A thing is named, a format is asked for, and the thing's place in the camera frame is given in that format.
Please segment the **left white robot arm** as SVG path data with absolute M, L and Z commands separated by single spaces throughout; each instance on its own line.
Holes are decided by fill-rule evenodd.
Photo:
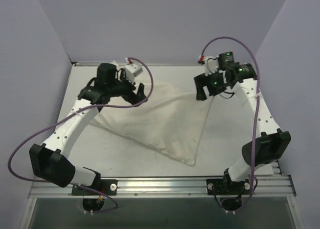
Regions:
M 142 67 L 133 62 L 122 67 L 101 63 L 97 67 L 96 76 L 79 92 L 67 119 L 42 144 L 33 144 L 30 148 L 34 175 L 62 188 L 83 185 L 83 189 L 90 195 L 102 190 L 99 172 L 75 166 L 68 157 L 89 122 L 111 98 L 121 97 L 133 106 L 147 100 L 144 84 L 136 86 L 135 82 L 142 71 Z

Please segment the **cream pillowcase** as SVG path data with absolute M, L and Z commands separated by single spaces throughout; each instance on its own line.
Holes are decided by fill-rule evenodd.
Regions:
M 135 108 L 105 107 L 90 125 L 132 139 L 148 149 L 194 166 L 211 99 L 196 100 L 194 77 L 199 66 L 153 66 L 135 81 L 145 86 L 148 101 Z

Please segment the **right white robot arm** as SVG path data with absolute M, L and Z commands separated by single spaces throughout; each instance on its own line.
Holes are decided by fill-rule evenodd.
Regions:
M 194 77 L 196 100 L 205 101 L 227 89 L 239 100 L 241 107 L 253 117 L 252 139 L 242 146 L 241 158 L 226 169 L 222 189 L 232 194 L 245 180 L 254 180 L 254 173 L 264 165 L 281 158 L 291 141 L 288 131 L 283 131 L 271 115 L 260 91 L 260 78 L 250 63 L 240 64 L 233 52 L 217 57 L 199 57 L 204 73 Z

